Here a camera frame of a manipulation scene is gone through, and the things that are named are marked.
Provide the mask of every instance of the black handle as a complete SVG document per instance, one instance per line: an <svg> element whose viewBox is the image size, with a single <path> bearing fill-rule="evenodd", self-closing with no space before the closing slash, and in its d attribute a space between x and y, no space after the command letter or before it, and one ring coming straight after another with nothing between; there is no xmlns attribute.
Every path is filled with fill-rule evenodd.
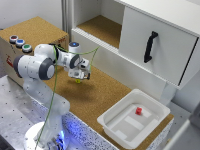
<svg viewBox="0 0 200 150"><path fill-rule="evenodd" d="M146 48L146 52L144 55L144 63L147 63L148 61L150 61L152 59L152 57L150 56L151 48L152 48L152 44L153 44L153 39L156 38L157 36L158 36L158 33L152 31L152 34L149 37L149 40L147 42L147 48Z"/></svg>

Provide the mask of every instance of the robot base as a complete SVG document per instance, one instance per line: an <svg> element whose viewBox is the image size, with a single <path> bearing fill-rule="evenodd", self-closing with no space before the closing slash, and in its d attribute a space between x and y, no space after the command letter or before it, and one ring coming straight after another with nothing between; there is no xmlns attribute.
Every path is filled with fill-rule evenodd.
<svg viewBox="0 0 200 150"><path fill-rule="evenodd" d="M38 144L37 149L35 149L36 147L36 141L34 140L35 136L37 135L37 133L39 132L39 130L42 128L42 126L44 125L44 122L40 122L37 123L35 125L33 125L25 134L24 137L24 150L49 150L49 147L45 146L44 148L41 148ZM69 140L65 140L65 145L69 144Z"/></svg>

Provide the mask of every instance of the red cube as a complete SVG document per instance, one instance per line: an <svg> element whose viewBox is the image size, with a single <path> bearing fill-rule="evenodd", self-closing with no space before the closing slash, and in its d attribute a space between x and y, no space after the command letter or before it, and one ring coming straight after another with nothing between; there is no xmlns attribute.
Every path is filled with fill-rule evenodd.
<svg viewBox="0 0 200 150"><path fill-rule="evenodd" d="M141 113L142 113L142 108L137 107L135 114L141 115Z"/></svg>

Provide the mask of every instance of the white plastic bin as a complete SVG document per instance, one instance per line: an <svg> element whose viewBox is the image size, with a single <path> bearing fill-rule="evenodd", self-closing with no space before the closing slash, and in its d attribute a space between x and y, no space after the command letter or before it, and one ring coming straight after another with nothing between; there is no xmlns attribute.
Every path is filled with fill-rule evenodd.
<svg viewBox="0 0 200 150"><path fill-rule="evenodd" d="M142 114L135 114L137 107ZM170 109L135 89L97 120L105 133L126 149L137 148L170 113Z"/></svg>

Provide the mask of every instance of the open shelf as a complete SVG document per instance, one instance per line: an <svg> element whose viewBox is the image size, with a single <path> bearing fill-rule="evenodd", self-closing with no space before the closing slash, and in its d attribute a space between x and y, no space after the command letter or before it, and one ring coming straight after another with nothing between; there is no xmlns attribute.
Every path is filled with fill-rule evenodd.
<svg viewBox="0 0 200 150"><path fill-rule="evenodd" d="M99 15L77 27L119 48L122 25Z"/></svg>

